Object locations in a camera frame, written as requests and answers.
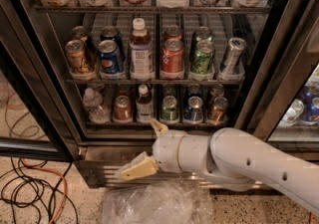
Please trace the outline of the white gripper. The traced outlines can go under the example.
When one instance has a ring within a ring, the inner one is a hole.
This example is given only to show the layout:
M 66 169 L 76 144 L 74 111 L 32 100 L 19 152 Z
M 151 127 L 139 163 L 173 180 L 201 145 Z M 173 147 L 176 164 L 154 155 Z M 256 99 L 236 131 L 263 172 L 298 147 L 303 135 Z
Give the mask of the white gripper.
M 115 172 L 120 180 L 133 180 L 154 175 L 159 169 L 165 172 L 181 173 L 178 163 L 178 149 L 185 132 L 168 130 L 168 127 L 157 119 L 151 119 L 151 126 L 158 136 L 153 144 L 153 156 L 145 151 L 134 158 L 130 163 L 122 166 Z

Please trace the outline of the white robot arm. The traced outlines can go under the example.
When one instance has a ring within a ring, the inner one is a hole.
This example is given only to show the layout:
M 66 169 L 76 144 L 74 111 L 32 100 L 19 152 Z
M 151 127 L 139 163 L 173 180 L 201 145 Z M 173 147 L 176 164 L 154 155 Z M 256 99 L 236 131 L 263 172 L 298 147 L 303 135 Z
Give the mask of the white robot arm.
M 246 191 L 256 181 L 276 189 L 319 215 L 319 166 L 291 156 L 236 128 L 194 135 L 151 120 L 157 135 L 153 153 L 141 153 L 116 171 L 120 180 L 191 172 L 232 191 Z

